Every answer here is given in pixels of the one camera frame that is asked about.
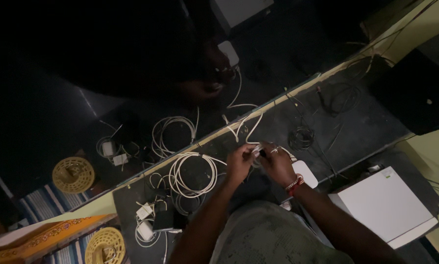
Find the blue striped mat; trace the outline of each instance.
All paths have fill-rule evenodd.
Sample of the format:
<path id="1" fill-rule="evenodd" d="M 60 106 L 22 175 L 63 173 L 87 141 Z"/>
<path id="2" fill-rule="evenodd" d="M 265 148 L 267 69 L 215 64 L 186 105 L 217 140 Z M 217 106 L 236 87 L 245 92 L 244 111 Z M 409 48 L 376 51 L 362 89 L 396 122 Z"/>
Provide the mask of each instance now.
<path id="1" fill-rule="evenodd" d="M 31 225 L 68 212 L 90 198 L 89 191 L 66 194 L 50 183 L 20 199 L 18 207 Z"/>
<path id="2" fill-rule="evenodd" d="M 84 255 L 89 240 L 96 231 L 80 237 L 77 241 L 70 243 L 67 247 L 45 257 L 45 263 L 50 264 L 84 264 Z"/>

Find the person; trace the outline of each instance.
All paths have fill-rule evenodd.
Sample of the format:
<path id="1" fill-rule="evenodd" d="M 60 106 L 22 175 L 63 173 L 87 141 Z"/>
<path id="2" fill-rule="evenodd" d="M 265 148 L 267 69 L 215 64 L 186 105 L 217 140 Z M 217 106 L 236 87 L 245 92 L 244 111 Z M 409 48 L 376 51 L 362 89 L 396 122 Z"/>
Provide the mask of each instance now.
<path id="1" fill-rule="evenodd" d="M 255 158 L 282 187 L 297 184 L 289 155 L 262 143 L 265 157 L 245 144 L 227 159 L 227 174 L 177 242 L 170 264 L 183 263 L 404 263 L 396 252 L 324 194 L 306 183 L 292 187 L 335 249 L 325 246 L 298 215 L 266 201 L 240 207 L 227 219 L 227 206 Z"/>
<path id="2" fill-rule="evenodd" d="M 234 76 L 209 1 L 0 4 L 0 48 L 98 93 L 196 104 Z"/>

